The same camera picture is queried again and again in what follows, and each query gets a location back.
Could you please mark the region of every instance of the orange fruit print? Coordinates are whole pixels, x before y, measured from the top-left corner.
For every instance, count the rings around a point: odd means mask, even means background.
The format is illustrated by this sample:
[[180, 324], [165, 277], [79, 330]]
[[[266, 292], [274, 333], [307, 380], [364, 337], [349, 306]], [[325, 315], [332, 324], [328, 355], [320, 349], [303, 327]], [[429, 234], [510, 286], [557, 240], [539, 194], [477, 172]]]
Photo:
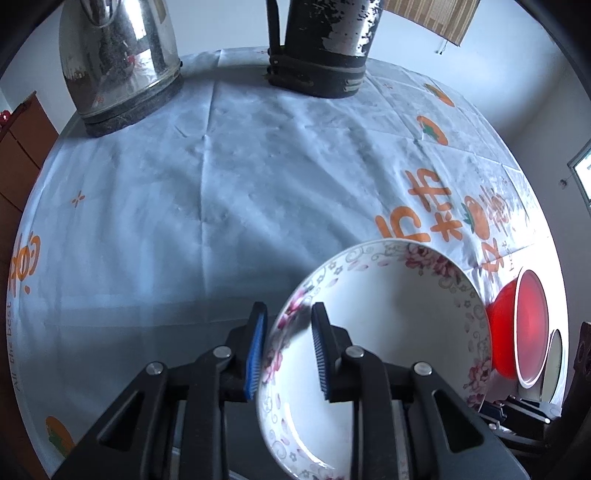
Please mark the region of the orange fruit print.
[[450, 99], [445, 93], [443, 93], [437, 87], [434, 87], [433, 85], [429, 85], [428, 83], [425, 83], [424, 86], [427, 90], [429, 90], [432, 94], [437, 96], [437, 98], [439, 98], [446, 105], [455, 106], [455, 104], [452, 102], [452, 99]]
[[464, 197], [462, 207], [466, 212], [464, 222], [470, 225], [472, 233], [478, 235], [483, 240], [488, 240], [491, 236], [491, 229], [488, 226], [488, 220], [486, 219], [486, 213], [475, 199], [470, 196]]
[[57, 418], [51, 416], [45, 419], [45, 427], [50, 443], [64, 458], [67, 457], [74, 448], [74, 441], [70, 432]]
[[435, 140], [440, 145], [447, 145], [447, 138], [441, 131], [441, 129], [431, 120], [429, 120], [426, 116], [419, 115], [417, 117], [417, 121], [423, 132], [429, 135], [433, 140]]

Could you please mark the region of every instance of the window blind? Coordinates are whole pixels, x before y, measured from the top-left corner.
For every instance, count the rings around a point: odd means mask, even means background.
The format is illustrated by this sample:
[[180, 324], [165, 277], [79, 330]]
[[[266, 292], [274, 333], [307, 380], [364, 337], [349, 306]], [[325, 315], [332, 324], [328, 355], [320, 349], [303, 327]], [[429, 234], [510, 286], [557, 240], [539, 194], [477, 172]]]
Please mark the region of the window blind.
[[385, 9], [460, 45], [480, 0], [385, 0]]

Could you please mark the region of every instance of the window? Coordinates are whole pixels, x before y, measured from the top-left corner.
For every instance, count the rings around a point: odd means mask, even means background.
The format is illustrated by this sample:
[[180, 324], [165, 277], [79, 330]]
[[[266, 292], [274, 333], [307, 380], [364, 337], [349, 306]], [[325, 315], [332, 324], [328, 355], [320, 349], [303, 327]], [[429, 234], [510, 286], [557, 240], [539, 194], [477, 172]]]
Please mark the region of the window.
[[569, 162], [573, 177], [583, 194], [587, 207], [591, 207], [591, 142]]

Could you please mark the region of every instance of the black thermos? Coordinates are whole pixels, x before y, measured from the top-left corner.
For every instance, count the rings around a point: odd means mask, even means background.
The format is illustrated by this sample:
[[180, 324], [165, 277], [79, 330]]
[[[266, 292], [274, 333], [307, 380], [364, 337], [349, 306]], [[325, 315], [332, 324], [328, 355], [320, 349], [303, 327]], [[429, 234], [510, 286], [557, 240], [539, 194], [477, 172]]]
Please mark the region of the black thermos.
[[291, 0], [285, 45], [276, 0], [267, 0], [269, 82], [308, 95], [354, 95], [384, 0]]

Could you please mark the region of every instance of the white tablecloth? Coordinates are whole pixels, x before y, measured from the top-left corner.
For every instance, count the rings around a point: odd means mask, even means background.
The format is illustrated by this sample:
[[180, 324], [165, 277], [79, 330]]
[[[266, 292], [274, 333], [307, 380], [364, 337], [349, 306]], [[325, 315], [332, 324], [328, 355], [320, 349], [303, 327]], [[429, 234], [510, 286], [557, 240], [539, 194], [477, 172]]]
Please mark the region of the white tablecloth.
[[147, 362], [192, 361], [253, 301], [277, 313], [324, 260], [380, 236], [448, 255], [486, 303], [533, 264], [562, 332], [562, 400], [569, 337], [554, 243], [474, 106], [375, 60], [341, 100], [271, 87], [264, 48], [183, 61], [181, 93], [138, 124], [91, 139], [74, 118], [22, 217], [9, 360], [49, 473]]

